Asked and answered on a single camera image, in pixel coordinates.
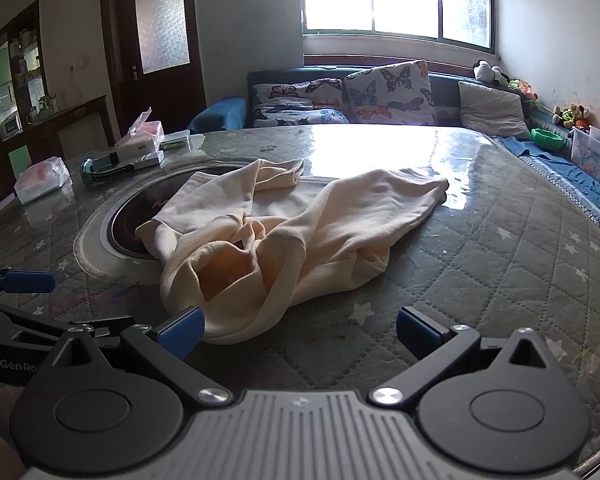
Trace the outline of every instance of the cream cloth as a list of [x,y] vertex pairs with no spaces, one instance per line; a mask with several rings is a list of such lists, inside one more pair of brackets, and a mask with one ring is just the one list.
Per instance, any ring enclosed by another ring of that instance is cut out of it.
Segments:
[[357,288],[386,269],[389,248],[419,225],[448,182],[410,170],[304,178],[302,160],[257,160],[194,174],[136,229],[164,265],[170,314],[205,313],[205,341],[232,344],[273,327],[288,307]]

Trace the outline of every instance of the colorful toy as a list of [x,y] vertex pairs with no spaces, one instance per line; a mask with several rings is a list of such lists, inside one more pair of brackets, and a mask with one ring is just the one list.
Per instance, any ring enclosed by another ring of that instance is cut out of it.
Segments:
[[574,126],[583,132],[589,131],[589,119],[591,111],[588,108],[580,105],[572,104],[569,108],[561,110],[559,106],[554,108],[554,124],[559,124],[565,128],[573,128]]
[[538,93],[529,83],[522,81],[522,79],[512,79],[509,81],[509,88],[520,90],[526,96],[526,98],[530,99],[531,101],[538,100]]

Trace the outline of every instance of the sofa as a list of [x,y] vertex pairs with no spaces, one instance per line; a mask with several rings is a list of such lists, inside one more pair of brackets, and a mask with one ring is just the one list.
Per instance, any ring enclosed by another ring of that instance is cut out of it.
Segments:
[[[322,78],[344,79],[347,75],[370,68],[368,66],[305,66],[286,70],[263,70],[250,72],[247,75],[247,96],[252,95],[256,84],[281,83],[294,84],[314,81]],[[460,92],[459,81],[466,81],[491,87],[492,85],[477,82],[461,76],[429,73],[431,94],[435,104],[438,124],[440,126],[460,126]],[[526,98],[517,90],[503,89],[502,91],[517,94],[523,104],[523,112],[528,117]],[[253,105],[250,97],[229,96],[219,100],[209,108],[200,112],[188,126],[192,133],[205,134],[220,130],[241,130],[253,128]]]

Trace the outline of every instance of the window frame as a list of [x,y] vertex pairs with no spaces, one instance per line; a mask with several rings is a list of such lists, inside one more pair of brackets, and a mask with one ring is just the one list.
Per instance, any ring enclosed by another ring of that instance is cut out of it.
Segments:
[[489,13],[490,13],[490,37],[489,44],[490,46],[481,46],[473,43],[465,43],[464,41],[456,41],[456,40],[448,40],[443,37],[443,16],[444,10],[442,6],[442,0],[438,0],[438,37],[432,38],[430,36],[418,36],[416,34],[400,34],[397,32],[378,32],[376,30],[376,19],[374,15],[373,9],[373,0],[372,0],[372,20],[371,20],[371,28],[372,30],[349,30],[349,29],[324,29],[324,28],[308,28],[306,26],[306,0],[300,0],[301,3],[301,14],[302,14],[302,34],[304,36],[308,35],[320,35],[320,34],[341,34],[341,35],[352,35],[352,36],[377,36],[379,38],[382,37],[390,37],[390,38],[406,38],[408,40],[421,40],[421,41],[433,41],[435,43],[441,44],[449,44],[453,46],[460,46],[463,48],[468,48],[471,50],[476,50],[478,52],[484,52],[485,54],[495,54],[495,43],[496,43],[496,13],[495,13],[495,1],[489,0]]

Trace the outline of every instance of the tissue box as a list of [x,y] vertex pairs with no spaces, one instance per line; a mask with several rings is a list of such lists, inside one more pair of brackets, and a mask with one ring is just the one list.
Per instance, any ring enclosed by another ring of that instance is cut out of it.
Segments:
[[149,155],[160,150],[160,142],[164,138],[164,130],[160,121],[147,123],[151,108],[140,114],[128,133],[116,142],[118,160],[123,162],[130,158]]
[[587,135],[577,128],[573,129],[571,161],[582,171],[600,182],[600,138],[599,135]]
[[13,189],[20,203],[24,205],[59,189],[68,178],[69,171],[62,159],[52,156],[23,171]]

